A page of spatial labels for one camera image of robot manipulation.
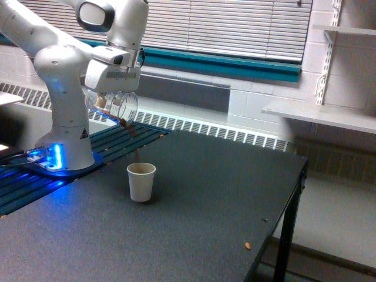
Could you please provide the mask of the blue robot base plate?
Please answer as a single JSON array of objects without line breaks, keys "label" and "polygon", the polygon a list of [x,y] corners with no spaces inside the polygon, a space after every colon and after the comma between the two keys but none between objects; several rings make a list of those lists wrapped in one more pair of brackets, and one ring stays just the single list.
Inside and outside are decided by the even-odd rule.
[{"label": "blue robot base plate", "polygon": [[23,164],[21,165],[21,168],[32,173],[36,173],[43,177],[51,177],[51,178],[60,178],[60,179],[73,179],[73,178],[80,178],[82,176],[85,176],[89,173],[94,172],[95,170],[101,168],[104,164],[103,157],[93,152],[94,157],[94,164],[85,168],[85,169],[79,169],[79,170],[63,170],[58,172],[52,172],[48,171],[37,164]]}]

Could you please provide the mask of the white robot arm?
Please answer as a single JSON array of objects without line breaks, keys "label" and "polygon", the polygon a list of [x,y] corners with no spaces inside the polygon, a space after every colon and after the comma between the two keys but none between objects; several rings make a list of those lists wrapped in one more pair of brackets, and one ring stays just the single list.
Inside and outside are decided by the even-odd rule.
[{"label": "white robot arm", "polygon": [[36,145],[52,149],[47,170],[74,171],[94,162],[85,90],[120,98],[136,91],[147,1],[66,1],[86,31],[106,43],[92,47],[47,23],[19,1],[1,2],[1,33],[33,57],[52,102],[52,129]]}]

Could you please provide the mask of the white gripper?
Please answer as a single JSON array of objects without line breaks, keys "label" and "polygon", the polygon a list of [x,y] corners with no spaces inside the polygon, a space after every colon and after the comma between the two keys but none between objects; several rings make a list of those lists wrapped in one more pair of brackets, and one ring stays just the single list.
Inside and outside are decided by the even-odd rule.
[{"label": "white gripper", "polygon": [[117,65],[90,60],[85,76],[85,86],[98,93],[96,106],[106,106],[106,95],[104,93],[117,92],[114,95],[112,104],[121,106],[124,99],[123,92],[135,92],[139,86],[140,66],[135,68],[123,68]]}]

